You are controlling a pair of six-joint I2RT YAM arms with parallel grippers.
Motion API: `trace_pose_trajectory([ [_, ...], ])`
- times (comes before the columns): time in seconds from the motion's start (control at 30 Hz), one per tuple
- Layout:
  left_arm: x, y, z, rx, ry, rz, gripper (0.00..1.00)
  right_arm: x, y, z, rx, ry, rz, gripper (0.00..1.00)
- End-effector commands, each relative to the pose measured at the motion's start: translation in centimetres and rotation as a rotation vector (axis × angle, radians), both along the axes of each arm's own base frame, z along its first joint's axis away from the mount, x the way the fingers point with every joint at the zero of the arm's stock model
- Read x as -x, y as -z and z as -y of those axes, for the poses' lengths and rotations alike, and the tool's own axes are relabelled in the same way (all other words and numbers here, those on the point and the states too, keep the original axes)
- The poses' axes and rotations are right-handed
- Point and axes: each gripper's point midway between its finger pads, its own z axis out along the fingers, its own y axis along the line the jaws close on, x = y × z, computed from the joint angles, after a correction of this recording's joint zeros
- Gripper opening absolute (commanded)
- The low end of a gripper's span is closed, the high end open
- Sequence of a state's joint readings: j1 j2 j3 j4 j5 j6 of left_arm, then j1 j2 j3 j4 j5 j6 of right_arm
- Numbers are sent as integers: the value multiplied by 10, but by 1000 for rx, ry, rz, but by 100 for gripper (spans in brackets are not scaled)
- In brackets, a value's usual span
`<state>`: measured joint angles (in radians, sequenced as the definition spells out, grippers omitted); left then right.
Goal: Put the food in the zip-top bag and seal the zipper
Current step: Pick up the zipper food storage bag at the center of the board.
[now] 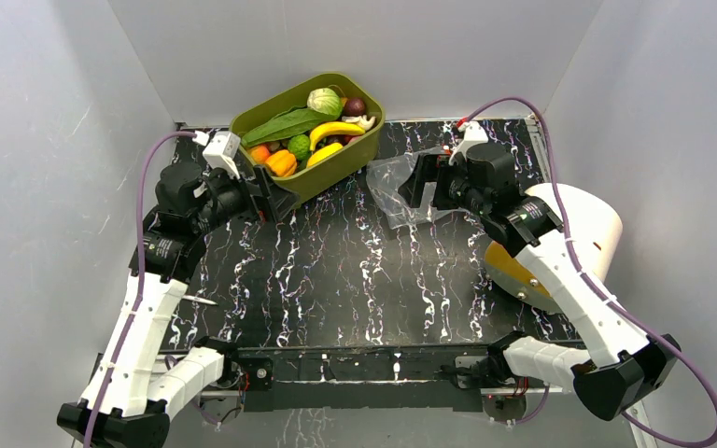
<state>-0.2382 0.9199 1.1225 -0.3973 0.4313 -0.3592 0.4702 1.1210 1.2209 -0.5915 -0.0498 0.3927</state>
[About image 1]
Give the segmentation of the clear zip top bag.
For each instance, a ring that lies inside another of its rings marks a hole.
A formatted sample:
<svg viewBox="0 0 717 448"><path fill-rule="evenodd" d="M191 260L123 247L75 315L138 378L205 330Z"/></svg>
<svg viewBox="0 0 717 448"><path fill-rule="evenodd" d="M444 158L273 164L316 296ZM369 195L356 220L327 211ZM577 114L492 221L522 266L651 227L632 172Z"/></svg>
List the clear zip top bag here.
<svg viewBox="0 0 717 448"><path fill-rule="evenodd" d="M417 208L410 207L398 193L398 188L413 173L419 155L438 154L443 151L444 147L432 147L368 163L366 175L368 187L376 205L386 215L391 229L434 223L455 213L455 210L443 211L431 206L435 190L434 184L426 185L422 203Z"/></svg>

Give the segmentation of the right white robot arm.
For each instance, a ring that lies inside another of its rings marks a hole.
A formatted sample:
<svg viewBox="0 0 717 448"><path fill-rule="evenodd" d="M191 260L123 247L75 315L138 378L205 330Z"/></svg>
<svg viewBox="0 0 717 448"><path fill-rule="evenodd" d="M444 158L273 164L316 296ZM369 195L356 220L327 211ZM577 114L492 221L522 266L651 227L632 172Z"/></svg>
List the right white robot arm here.
<svg viewBox="0 0 717 448"><path fill-rule="evenodd" d="M544 199L524 193L513 166L509 152L489 143L462 155L420 154L399 193L419 206L425 186L434 183L433 207L476 215L485 233L545 287L584 348L513 332L491 344L477 367L453 371L501 386L537 378L575 392L591 414L611 421L663 384L676 361L666 347L673 339L646 335L601 301L569 259L562 221Z"/></svg>

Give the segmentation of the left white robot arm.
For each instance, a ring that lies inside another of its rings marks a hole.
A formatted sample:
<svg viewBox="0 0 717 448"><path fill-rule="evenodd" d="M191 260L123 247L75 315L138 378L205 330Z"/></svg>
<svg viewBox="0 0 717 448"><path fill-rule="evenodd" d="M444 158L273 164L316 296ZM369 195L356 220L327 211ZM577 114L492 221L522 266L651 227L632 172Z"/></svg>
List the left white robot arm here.
<svg viewBox="0 0 717 448"><path fill-rule="evenodd" d="M235 344L212 337L155 377L163 336L204 256L207 234L234 218L279 221L299 201L264 167L231 177L196 162L165 167L155 196L156 206L139 223L107 348L81 397L57 415L58 426L85 447L161 447L172 420L207 386L237 384L242 365Z"/></svg>

